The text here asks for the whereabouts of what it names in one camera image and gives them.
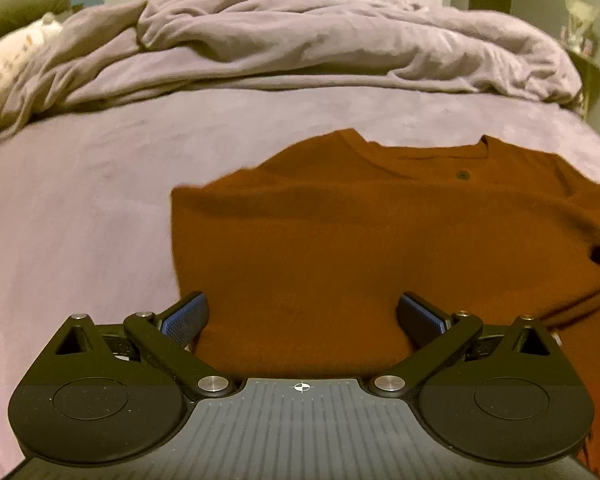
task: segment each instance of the silver bolt head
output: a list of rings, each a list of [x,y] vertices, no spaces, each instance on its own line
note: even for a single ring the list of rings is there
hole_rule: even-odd
[[[376,377],[374,384],[378,390],[384,392],[397,392],[405,386],[404,379],[395,375],[381,375],[380,377]]]
[[[218,375],[209,375],[198,381],[198,387],[205,392],[220,392],[229,386],[229,381]]]

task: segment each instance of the white pillow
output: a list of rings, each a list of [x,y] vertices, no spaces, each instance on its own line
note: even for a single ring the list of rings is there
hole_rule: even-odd
[[[0,111],[29,60],[61,30],[62,25],[48,12],[42,19],[0,38]]]

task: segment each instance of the brown shirt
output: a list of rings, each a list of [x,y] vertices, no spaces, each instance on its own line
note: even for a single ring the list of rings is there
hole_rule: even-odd
[[[385,370],[412,350],[406,290],[491,324],[600,308],[600,185],[491,137],[387,148],[334,132],[172,205],[180,290],[210,305],[195,352],[234,378]]]

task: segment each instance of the rumpled blanket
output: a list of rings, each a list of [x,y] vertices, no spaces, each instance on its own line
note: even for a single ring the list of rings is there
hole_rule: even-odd
[[[551,37],[497,12],[397,0],[135,0],[69,19],[17,81],[0,129],[176,89],[318,86],[564,103],[581,81]]]

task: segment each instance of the ribbed black surface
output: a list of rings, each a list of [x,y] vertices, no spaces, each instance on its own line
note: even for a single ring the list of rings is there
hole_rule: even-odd
[[[573,479],[595,478],[571,459],[535,468],[475,463],[436,443],[401,400],[355,380],[249,380],[238,394],[204,400],[162,448],[106,468],[32,460],[29,480]]]

